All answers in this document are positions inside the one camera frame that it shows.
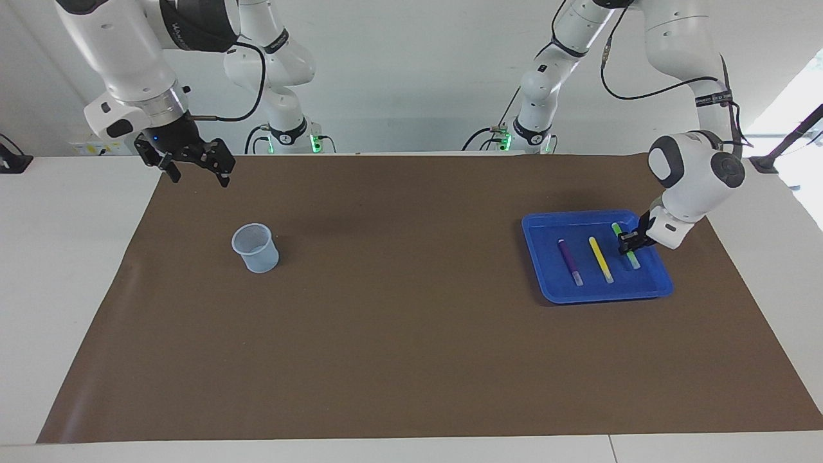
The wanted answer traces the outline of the white wall socket box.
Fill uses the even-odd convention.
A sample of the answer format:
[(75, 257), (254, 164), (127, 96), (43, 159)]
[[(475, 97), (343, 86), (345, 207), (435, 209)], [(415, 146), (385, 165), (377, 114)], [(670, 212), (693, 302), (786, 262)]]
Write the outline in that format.
[(121, 141), (71, 141), (69, 146), (77, 156), (136, 156), (135, 148)]

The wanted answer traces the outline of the black table clamp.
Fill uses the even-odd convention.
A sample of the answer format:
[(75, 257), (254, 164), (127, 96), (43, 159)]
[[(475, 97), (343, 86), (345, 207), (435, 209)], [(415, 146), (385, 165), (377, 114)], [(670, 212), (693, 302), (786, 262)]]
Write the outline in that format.
[(33, 156), (26, 154), (11, 138), (0, 132), (0, 174), (20, 175), (32, 161)]

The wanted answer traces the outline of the blue plastic tray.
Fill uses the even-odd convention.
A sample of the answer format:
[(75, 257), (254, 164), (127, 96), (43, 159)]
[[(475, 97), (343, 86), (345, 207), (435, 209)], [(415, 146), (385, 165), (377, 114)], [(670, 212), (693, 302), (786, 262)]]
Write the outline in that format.
[[(627, 209), (600, 209), (582, 212), (532, 213), (522, 219), (522, 229), (532, 266), (543, 296), (552, 303), (579, 304), (636, 301), (667, 297), (674, 284), (666, 266), (653, 248), (635, 252), (641, 269), (630, 266), (619, 252), (619, 241), (611, 228), (620, 223), (624, 232), (638, 225), (640, 218)], [(605, 254), (614, 276), (607, 284), (595, 260), (588, 238), (593, 235)], [(566, 240), (584, 281), (577, 287), (559, 252), (557, 242)]]

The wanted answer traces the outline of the translucent plastic cup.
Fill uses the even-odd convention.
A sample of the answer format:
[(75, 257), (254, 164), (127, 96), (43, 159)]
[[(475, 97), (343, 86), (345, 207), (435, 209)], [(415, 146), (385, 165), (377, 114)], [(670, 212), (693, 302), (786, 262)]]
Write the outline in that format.
[(261, 275), (271, 271), (280, 260), (271, 230), (261, 223), (241, 226), (230, 241), (232, 249), (252, 273)]

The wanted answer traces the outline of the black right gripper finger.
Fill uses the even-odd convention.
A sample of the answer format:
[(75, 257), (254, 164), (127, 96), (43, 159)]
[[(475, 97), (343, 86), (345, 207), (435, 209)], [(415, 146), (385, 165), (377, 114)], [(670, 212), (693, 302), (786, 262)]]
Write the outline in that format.
[(139, 134), (133, 145), (143, 163), (148, 167), (157, 167), (165, 173), (173, 183), (178, 183), (181, 179), (181, 172), (174, 164), (173, 158), (168, 154), (161, 154), (153, 144), (148, 141), (144, 134)]
[(236, 165), (235, 156), (230, 152), (224, 140), (200, 141), (193, 146), (193, 162), (203, 169), (215, 174), (219, 184), (227, 188), (230, 175)]

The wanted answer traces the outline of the green pen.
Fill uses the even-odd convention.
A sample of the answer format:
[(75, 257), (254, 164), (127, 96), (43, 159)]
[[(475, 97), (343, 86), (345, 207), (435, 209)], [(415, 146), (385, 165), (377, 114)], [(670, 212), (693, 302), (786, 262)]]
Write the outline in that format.
[(618, 238), (621, 254), (626, 256), (626, 258), (629, 261), (630, 266), (632, 267), (632, 269), (635, 269), (635, 270), (641, 269), (640, 261), (637, 259), (635, 253), (632, 252), (632, 250), (623, 250), (622, 246), (625, 244), (625, 243), (623, 243), (623, 236), (626, 234), (626, 232), (623, 231), (623, 229), (620, 226), (620, 223), (613, 222), (611, 224), (611, 228), (612, 228), (612, 231), (614, 232), (614, 234)]

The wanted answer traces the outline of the purple pen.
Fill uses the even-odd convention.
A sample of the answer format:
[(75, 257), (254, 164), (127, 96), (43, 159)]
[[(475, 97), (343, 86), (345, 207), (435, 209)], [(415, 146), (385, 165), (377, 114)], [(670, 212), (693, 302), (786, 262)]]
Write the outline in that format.
[(566, 243), (566, 240), (559, 239), (557, 242), (557, 246), (559, 252), (561, 252), (561, 257), (563, 258), (565, 266), (567, 267), (567, 270), (574, 281), (574, 284), (577, 287), (582, 287), (584, 285), (584, 281), (582, 279), (582, 276), (580, 275), (578, 264), (576, 263), (576, 260), (570, 250), (570, 247), (568, 247)]

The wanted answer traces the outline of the brown table mat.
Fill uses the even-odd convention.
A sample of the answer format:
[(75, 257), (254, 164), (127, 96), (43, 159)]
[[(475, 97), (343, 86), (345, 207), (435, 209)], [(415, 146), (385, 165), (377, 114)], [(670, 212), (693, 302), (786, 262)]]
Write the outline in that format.
[[(40, 443), (823, 430), (708, 223), (655, 301), (544, 299), (520, 222), (640, 209), (642, 155), (249, 156), (159, 179)], [(250, 272), (230, 241), (273, 234)]]

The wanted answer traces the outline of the black stand with pole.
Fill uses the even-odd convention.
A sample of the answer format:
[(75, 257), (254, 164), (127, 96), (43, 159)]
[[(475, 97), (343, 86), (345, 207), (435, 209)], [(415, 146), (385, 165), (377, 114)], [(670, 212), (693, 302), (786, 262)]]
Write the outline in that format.
[(778, 170), (774, 166), (779, 156), (784, 155), (791, 145), (799, 141), (810, 132), (815, 124), (823, 120), (823, 104), (817, 106), (792, 132), (787, 134), (780, 143), (765, 156), (751, 156), (750, 163), (759, 173), (776, 175)]

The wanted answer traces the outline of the yellow pen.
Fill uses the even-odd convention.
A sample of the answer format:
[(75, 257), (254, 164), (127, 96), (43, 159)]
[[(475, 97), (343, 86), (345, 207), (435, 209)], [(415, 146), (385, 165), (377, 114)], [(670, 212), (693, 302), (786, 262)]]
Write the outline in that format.
[(615, 282), (614, 281), (614, 276), (612, 275), (612, 272), (611, 272), (610, 267), (608, 265), (608, 261), (606, 261), (605, 254), (603, 253), (603, 251), (602, 251), (602, 249), (599, 245), (599, 241), (597, 241), (596, 237), (591, 235), (591, 237), (588, 238), (588, 243), (589, 243), (589, 246), (591, 247), (591, 250), (593, 252), (595, 260), (597, 261), (597, 264), (599, 265), (599, 269), (602, 272), (602, 275), (604, 276), (604, 279), (605, 279), (606, 283), (607, 284), (614, 284), (614, 282)]

